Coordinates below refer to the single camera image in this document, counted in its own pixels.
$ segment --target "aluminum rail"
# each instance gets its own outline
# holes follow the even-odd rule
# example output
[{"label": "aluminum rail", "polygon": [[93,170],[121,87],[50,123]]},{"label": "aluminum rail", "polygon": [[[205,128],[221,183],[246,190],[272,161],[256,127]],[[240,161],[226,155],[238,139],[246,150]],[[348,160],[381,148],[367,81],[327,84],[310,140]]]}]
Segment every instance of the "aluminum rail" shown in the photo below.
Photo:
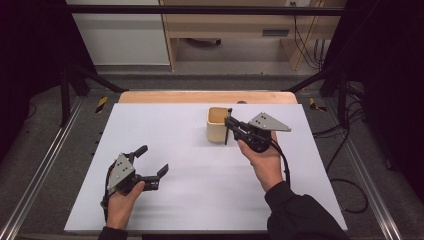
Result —
[{"label": "aluminum rail", "polygon": [[40,192],[44,180],[46,179],[51,167],[53,166],[53,163],[55,162],[56,157],[59,154],[59,151],[62,148],[63,143],[75,122],[75,119],[78,116],[83,101],[83,97],[77,97],[72,108],[73,114],[71,115],[71,118],[64,127],[59,129],[58,133],[56,134],[53,143],[50,145],[49,150],[44,156],[43,161],[40,163],[37,172],[32,178],[21,200],[19,201],[9,220],[2,227],[0,231],[0,240],[13,240],[18,234],[22,223],[24,222],[32,204],[34,203],[35,198]]},{"label": "aluminum rail", "polygon": [[345,16],[365,13],[362,9],[320,7],[257,6],[156,6],[156,5],[46,5],[46,9],[70,13],[92,14],[216,14],[216,15],[293,15]]}]

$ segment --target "gray floor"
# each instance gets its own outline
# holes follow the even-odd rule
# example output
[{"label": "gray floor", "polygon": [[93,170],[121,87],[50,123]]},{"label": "gray floor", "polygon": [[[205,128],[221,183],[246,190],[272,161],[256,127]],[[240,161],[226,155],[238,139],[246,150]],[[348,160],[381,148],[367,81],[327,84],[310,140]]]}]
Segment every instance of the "gray floor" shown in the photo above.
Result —
[{"label": "gray floor", "polygon": [[[304,69],[295,73],[289,72],[284,55],[275,54],[282,52],[281,46],[275,41],[223,40],[221,46],[187,41],[182,42],[181,47],[185,50],[180,51],[177,64],[179,68],[174,73],[164,69],[152,70],[154,67],[146,68],[149,71],[125,74],[119,72],[123,69],[114,68],[110,71],[110,68],[103,68],[104,77],[119,86],[131,89],[281,90],[305,79],[315,71]],[[249,51],[240,52],[238,47],[248,48]],[[89,84],[92,87],[91,93],[83,98],[78,117],[20,226],[18,238],[24,239],[22,234],[44,234],[42,239],[46,238],[45,235],[69,235],[63,232],[69,209],[78,195],[113,103],[119,98],[119,94],[92,82]],[[332,98],[320,99],[315,91],[318,87],[319,83],[297,94],[299,103],[304,106],[312,132],[325,130],[336,124],[330,112],[309,108],[311,96],[315,97],[318,106],[333,102]],[[98,101],[103,96],[109,97],[105,108],[102,113],[95,113]],[[55,87],[35,96],[31,103],[30,111],[36,111],[25,121],[0,167],[1,226],[6,224],[12,215],[59,131],[59,88]],[[353,108],[359,107],[358,104],[353,105]],[[328,164],[341,139],[340,135],[316,139],[324,165]],[[361,119],[352,123],[350,139],[374,180],[402,239],[424,239],[423,204],[414,195],[401,173],[386,169],[384,156],[369,126]],[[338,177],[360,183],[346,148],[338,154],[329,171],[329,178]],[[344,183],[334,183],[333,187],[343,207],[359,209],[364,205],[358,190]],[[346,211],[342,213],[349,228],[348,235],[352,239],[386,239],[374,209],[368,208],[362,214]]]}]

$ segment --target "white tabletop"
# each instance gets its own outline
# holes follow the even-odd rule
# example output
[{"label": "white tabletop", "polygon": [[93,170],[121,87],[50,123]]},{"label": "white tabletop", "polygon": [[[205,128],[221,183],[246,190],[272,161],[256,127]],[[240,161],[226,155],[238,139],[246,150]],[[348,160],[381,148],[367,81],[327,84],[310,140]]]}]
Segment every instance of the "white tabletop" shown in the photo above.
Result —
[{"label": "white tabletop", "polygon": [[142,233],[258,233],[267,230],[270,209],[264,191],[232,134],[227,146],[206,137],[211,106],[233,108],[247,122],[266,112],[292,128],[278,132],[292,189],[314,197],[347,230],[325,173],[302,105],[298,104],[115,104],[65,231],[99,232],[105,225],[100,201],[108,167],[119,153],[142,145],[136,173],[169,172],[158,191],[143,192],[128,230]]}]

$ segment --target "cable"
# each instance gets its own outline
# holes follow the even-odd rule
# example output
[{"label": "cable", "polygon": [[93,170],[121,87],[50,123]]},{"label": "cable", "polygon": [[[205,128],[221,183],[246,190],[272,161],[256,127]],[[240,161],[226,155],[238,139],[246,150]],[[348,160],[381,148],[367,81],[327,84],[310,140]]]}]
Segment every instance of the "cable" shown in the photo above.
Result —
[{"label": "cable", "polygon": [[345,182],[345,183],[348,183],[350,185],[353,185],[354,187],[356,187],[361,192],[362,196],[365,199],[365,206],[363,208],[361,208],[359,210],[351,210],[351,209],[344,208],[341,205],[343,211],[346,211],[348,213],[359,214],[359,213],[364,213],[368,209],[369,201],[368,201],[367,194],[365,194],[365,191],[358,184],[356,184],[352,181],[346,180],[346,179],[342,179],[342,178],[333,178],[333,179],[330,179],[330,182]]},{"label": "cable", "polygon": [[272,139],[272,142],[270,143],[271,146],[273,148],[275,148],[275,150],[277,150],[277,152],[281,155],[281,157],[283,157],[283,163],[284,163],[284,173],[286,174],[286,182],[287,185],[289,186],[289,188],[291,187],[290,184],[290,170],[289,170],[289,164],[287,162],[286,156],[283,153],[283,150],[281,150],[280,145],[278,145],[278,142],[275,141],[274,139]]},{"label": "cable", "polygon": [[[352,103],[350,103],[349,105],[348,105],[348,107],[346,108],[347,110],[346,110],[346,114],[350,111],[350,108],[352,107],[352,105],[353,104],[356,104],[356,103],[360,103],[360,101],[354,101],[354,102],[352,102]],[[336,159],[336,156],[337,156],[337,154],[340,152],[340,150],[342,149],[342,147],[343,147],[343,145],[345,144],[345,142],[346,142],[346,140],[348,139],[348,137],[349,137],[349,133],[350,133],[350,124],[351,123],[353,123],[354,121],[356,121],[356,120],[358,120],[358,119],[360,119],[360,118],[358,118],[358,119],[355,119],[355,117],[357,116],[357,115],[359,115],[359,114],[361,114],[361,113],[363,113],[363,110],[362,109],[357,109],[357,110],[355,110],[350,116],[348,116],[346,119],[347,119],[347,128],[346,128],[346,134],[345,134],[345,136],[344,136],[344,138],[343,138],[343,141],[340,143],[340,145],[339,145],[339,147],[337,148],[337,150],[336,150],[336,152],[333,154],[333,157],[331,158],[331,160],[330,160],[330,162],[328,163],[328,165],[327,165],[327,167],[325,168],[325,172],[327,173],[327,175],[328,175],[328,172],[329,172],[329,170],[330,170],[330,167],[331,167],[331,165],[333,164],[333,162],[335,161],[335,159]],[[340,124],[338,124],[338,125],[336,125],[335,127],[332,127],[332,128],[330,128],[330,129],[332,129],[332,130],[335,130],[335,129],[338,129],[339,127],[340,127],[341,125]],[[368,206],[369,206],[369,200],[368,200],[368,197],[367,197],[367,195],[365,194],[365,192],[364,192],[364,190],[359,186],[359,185],[357,185],[356,183],[354,183],[354,182],[352,182],[352,181],[349,181],[349,180],[346,180],[346,179],[342,179],[342,178],[333,178],[333,179],[330,179],[330,182],[344,182],[344,183],[348,183],[348,184],[350,184],[350,185],[352,185],[352,186],[354,186],[355,188],[357,188],[360,192],[361,192],[361,194],[362,194],[362,196],[364,197],[364,199],[365,199],[365,206],[363,207],[363,208],[361,208],[361,209],[359,209],[359,210],[351,210],[351,209],[347,209],[347,208],[344,208],[343,207],[343,205],[341,205],[340,204],[340,206],[342,207],[342,210],[343,211],[346,211],[346,212],[348,212],[348,213],[352,213],[352,214],[360,214],[360,213],[364,213],[367,209],[368,209]]]},{"label": "cable", "polygon": [[[297,29],[297,20],[296,16],[293,16],[294,18],[294,43],[296,44],[297,48],[299,49],[300,53],[302,54],[303,58],[305,59],[306,63],[309,67],[318,69],[317,64],[312,60],[311,56],[309,55],[308,49],[306,48],[306,44],[303,42],[302,36],[299,33],[299,30]],[[315,66],[311,66],[308,59],[305,57],[305,54],[303,53],[302,49],[299,47],[299,44],[297,44],[297,35],[299,34],[300,41],[302,42],[302,45],[305,49],[306,55],[308,56],[309,60],[314,63]]]}]

